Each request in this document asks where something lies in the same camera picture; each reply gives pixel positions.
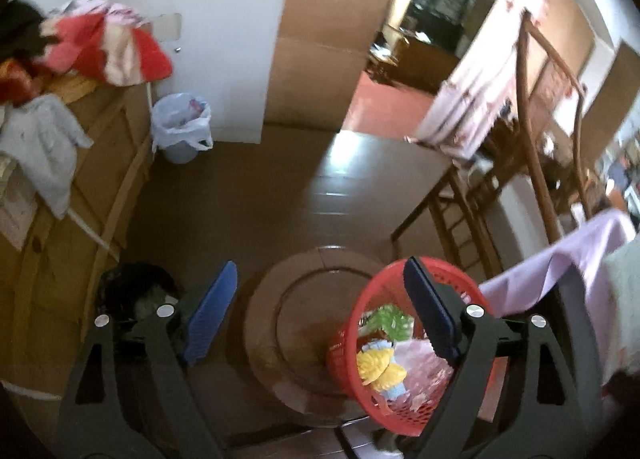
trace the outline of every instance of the cabinet door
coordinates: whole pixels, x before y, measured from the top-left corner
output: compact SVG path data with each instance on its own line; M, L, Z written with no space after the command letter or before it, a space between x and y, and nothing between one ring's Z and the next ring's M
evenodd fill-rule
M162 43L174 74L158 83L159 95L187 91L206 99L215 140L260 141L284 0L111 1L148 17L181 14L180 39Z

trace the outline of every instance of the pink curtain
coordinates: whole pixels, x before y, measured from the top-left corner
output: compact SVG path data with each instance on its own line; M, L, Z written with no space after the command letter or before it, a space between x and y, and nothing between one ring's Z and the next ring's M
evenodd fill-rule
M534 21L548 0L497 0L466 55L442 83L428 114L415 132L425 144L458 159L478 150L514 88L516 42L522 12Z

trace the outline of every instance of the red plastic basket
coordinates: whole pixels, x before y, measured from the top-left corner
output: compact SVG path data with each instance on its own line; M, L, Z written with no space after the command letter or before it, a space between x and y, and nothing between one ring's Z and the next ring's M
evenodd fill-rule
M460 293L466 303L481 305L491 313L478 285L466 273L439 259L421 257L420 260L439 283L452 286ZM365 412L377 423L393 433L417 437L429 421L446 388L434 393L430 398L431 403L423 404L417 412L408 407L390 410L385 403L378 403L374 399L371 389L362 384L356 365L358 325L363 314L367 311L373 311L377 307L392 303L406 314L416 317L415 336L421 337L424 334L422 325L417 320L414 306L404 290L402 271L405 262L406 259L389 264L373 277L360 293L348 322L335 336L329 348L327 367L343 392L349 397L356 398Z

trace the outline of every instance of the brown floor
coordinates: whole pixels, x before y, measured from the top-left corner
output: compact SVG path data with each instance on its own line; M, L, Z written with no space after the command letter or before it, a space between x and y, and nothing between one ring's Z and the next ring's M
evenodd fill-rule
M257 278L288 255L321 245L390 262L390 233L446 166L442 156L400 141L276 127L264 129L260 145L215 144L184 166L157 157L125 260L159 264L185 287L211 280L226 259L239 268L232 312L206 360L189 372L194 397L221 437L233 445L256 442L295 420L264 394L228 336L237 339ZM401 250L443 257L428 214L403 236Z
M342 128L401 140L415 134L433 99L427 92L402 84L376 83L363 72Z

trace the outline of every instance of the yellow toy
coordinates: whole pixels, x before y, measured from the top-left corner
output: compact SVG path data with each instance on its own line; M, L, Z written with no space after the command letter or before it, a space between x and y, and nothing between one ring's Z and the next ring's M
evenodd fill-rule
M373 387L376 392L388 391L402 383L405 378L406 370L404 370L404 367L397 363L390 363L380 378L371 384L371 387Z
M371 349L356 355L358 374L363 385L371 385L375 391L383 392L402 383L406 378L406 370L397 363L392 363L394 350Z

